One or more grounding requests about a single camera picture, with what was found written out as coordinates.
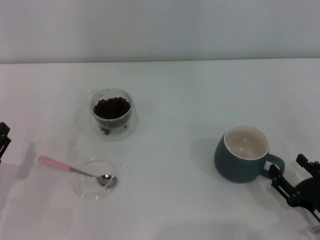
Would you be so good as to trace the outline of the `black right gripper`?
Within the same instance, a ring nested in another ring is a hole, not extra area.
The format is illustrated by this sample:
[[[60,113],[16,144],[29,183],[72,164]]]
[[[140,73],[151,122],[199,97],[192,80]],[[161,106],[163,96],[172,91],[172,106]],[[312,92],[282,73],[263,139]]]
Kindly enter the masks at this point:
[[[271,186],[274,187],[291,207],[301,207],[308,210],[312,216],[320,221],[320,163],[311,162],[303,154],[299,154],[296,162],[311,174],[311,178],[301,181],[293,187],[281,174],[275,164],[269,167]]]

